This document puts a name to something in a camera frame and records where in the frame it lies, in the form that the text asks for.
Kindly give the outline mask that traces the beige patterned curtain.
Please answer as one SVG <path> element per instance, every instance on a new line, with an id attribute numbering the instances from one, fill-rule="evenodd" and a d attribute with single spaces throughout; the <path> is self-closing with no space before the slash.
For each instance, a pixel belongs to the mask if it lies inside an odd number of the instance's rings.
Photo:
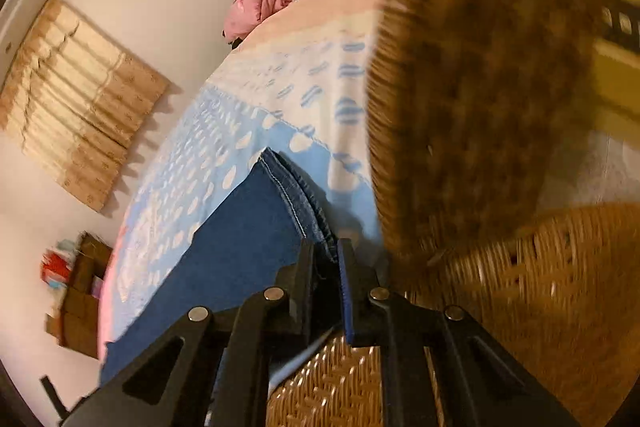
<path id="1" fill-rule="evenodd" d="M 82 205 L 101 211 L 167 79 L 62 0 L 48 0 L 1 91 L 1 129 Z"/>

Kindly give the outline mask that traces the red box on desk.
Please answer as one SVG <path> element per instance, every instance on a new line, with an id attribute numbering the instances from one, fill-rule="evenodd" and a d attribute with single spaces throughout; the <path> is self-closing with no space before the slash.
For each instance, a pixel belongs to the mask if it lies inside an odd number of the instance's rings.
<path id="1" fill-rule="evenodd" d="M 73 265 L 56 251 L 46 251 L 40 263 L 40 279 L 51 288 L 60 288 L 67 284 Z"/>

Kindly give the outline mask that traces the brown wooden desk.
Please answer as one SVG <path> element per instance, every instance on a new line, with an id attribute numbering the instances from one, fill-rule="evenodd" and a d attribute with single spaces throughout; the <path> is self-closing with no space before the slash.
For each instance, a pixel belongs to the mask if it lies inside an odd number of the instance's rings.
<path id="1" fill-rule="evenodd" d="M 63 287 L 45 283 L 53 301 L 44 330 L 59 346 L 97 360 L 102 285 L 113 249 L 98 236 L 81 232 L 77 239 L 63 239 L 47 251 L 64 256 L 73 270 Z"/>

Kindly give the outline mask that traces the dark blue denim jeans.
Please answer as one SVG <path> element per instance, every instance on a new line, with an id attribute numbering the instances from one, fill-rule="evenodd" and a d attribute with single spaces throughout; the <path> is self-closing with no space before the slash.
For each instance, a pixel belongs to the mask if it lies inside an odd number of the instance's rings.
<path id="1" fill-rule="evenodd" d="M 242 305 L 292 265 L 300 246 L 337 266 L 336 237 L 310 185 L 284 156 L 264 150 L 246 179 L 198 227 L 141 314 L 107 348 L 105 385 L 189 309 Z"/>

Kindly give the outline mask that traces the blue pink patterned bedspread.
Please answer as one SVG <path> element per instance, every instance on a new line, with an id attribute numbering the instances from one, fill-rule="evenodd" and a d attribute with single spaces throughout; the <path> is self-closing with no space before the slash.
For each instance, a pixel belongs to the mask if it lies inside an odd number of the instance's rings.
<path id="1" fill-rule="evenodd" d="M 200 225 L 264 150 L 300 171 L 336 239 L 378 267 L 367 67 L 381 0 L 297 0 L 254 29 L 203 84 L 131 199 L 103 286 L 107 348 L 141 314 Z"/>

